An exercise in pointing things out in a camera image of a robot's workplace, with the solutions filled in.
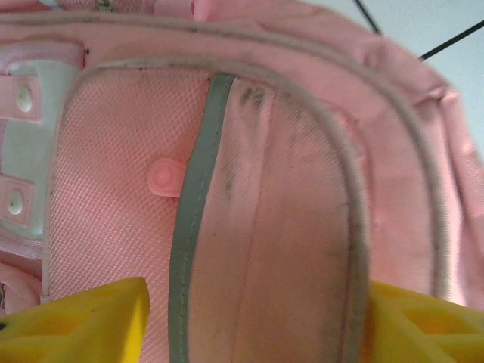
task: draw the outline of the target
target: pink strap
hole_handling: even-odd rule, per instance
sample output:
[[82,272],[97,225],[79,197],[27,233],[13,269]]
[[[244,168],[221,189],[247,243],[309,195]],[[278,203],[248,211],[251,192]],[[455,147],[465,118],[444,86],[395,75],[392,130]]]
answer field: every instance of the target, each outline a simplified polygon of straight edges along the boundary
[[0,175],[0,218],[27,227],[30,221],[35,185]]
[[34,76],[0,76],[0,119],[40,121],[39,79]]
[[192,19],[193,10],[193,0],[144,0],[141,6],[144,14],[181,19]]

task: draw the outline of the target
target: pink fabric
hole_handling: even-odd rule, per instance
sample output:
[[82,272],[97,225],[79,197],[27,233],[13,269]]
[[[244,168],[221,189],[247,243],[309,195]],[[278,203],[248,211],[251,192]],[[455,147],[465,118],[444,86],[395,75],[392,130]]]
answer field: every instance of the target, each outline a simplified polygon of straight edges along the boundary
[[194,2],[192,0],[144,0],[141,5],[143,14],[153,14],[162,17],[177,17],[191,19]]
[[[235,37],[217,39],[215,42],[212,36],[188,31],[165,30],[166,36],[161,39],[156,29],[149,28],[133,28],[123,40],[127,46],[116,47],[113,45],[119,41],[117,31],[111,27],[98,24],[94,29],[88,24],[67,24],[59,26],[57,30],[71,36],[84,35],[85,43],[90,44],[88,65],[106,61],[106,57],[123,59],[133,52],[139,57],[199,53],[242,59],[287,75],[321,100],[337,105],[338,110],[348,114],[349,123],[355,124],[353,129],[365,133],[362,138],[368,146],[362,152],[370,160],[368,182],[370,189],[377,188],[371,192],[374,195],[372,203],[375,215],[371,277],[422,293],[432,293],[430,282],[434,247],[430,219],[433,212],[429,205],[421,155],[401,116],[382,94],[367,82],[354,77],[353,72],[335,63],[287,48],[242,41]],[[34,28],[38,32],[43,29],[41,26]],[[21,34],[25,30],[17,28],[15,31]],[[95,38],[97,31],[106,36]],[[324,79],[315,82],[315,73],[324,74]],[[408,113],[406,117],[417,119],[410,107]],[[412,196],[411,203],[405,195]]]
[[36,260],[42,258],[42,241],[27,240],[2,228],[0,229],[0,253],[1,252],[23,257],[28,259],[27,261],[35,263]]
[[332,120],[246,80],[225,117],[191,275],[190,362],[337,361],[358,232]]
[[42,278],[40,256],[18,256],[16,253],[0,251],[0,263],[17,268],[39,280]]
[[0,11],[27,13],[51,10],[39,0],[0,0]]
[[40,303],[42,283],[32,275],[0,263],[0,281],[4,291],[0,315],[12,314]]
[[[143,0],[106,0],[113,8],[113,12],[138,13],[141,10]],[[98,0],[57,0],[64,10],[89,10],[96,11],[99,8]]]

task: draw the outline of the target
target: mesh panel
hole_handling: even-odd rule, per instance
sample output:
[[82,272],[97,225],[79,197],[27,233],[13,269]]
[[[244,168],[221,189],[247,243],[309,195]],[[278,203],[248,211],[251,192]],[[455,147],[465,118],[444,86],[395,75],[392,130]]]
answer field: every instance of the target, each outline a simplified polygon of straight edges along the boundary
[[12,234],[8,234],[8,236],[0,234],[0,250],[26,259],[41,259],[42,241],[27,240]]
[[65,10],[97,10],[100,3],[111,4],[115,12],[138,13],[141,10],[141,0],[57,0]]
[[105,70],[68,104],[51,191],[50,295],[146,278],[151,307],[141,361],[168,361],[169,255],[178,200],[147,186],[160,157],[186,163],[208,90],[189,70]]

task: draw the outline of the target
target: pink mesh fabric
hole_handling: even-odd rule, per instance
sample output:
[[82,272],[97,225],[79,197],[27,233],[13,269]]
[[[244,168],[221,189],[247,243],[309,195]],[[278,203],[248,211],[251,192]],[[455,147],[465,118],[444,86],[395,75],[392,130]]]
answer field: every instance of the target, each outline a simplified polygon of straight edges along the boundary
[[344,302],[364,301],[346,296],[347,185],[321,120],[235,81],[191,274],[190,362],[347,361]]
[[169,360],[169,255],[178,200],[147,174],[188,161],[209,77],[191,70],[110,69],[84,79],[58,136],[50,205],[50,297],[143,276],[150,317],[142,362]]
[[27,240],[20,238],[12,233],[2,231],[5,235],[0,234],[0,250],[6,253],[24,257],[26,259],[41,259],[42,258],[42,241],[41,240]]

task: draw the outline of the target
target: white snap button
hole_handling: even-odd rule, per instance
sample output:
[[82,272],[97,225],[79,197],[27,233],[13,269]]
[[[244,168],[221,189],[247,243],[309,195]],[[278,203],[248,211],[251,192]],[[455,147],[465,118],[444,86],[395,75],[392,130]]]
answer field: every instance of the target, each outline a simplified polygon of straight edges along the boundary
[[33,99],[32,92],[25,85],[18,89],[17,106],[22,112],[29,112],[32,110]]
[[19,190],[14,190],[8,197],[8,212],[13,216],[18,216],[23,210],[23,195]]

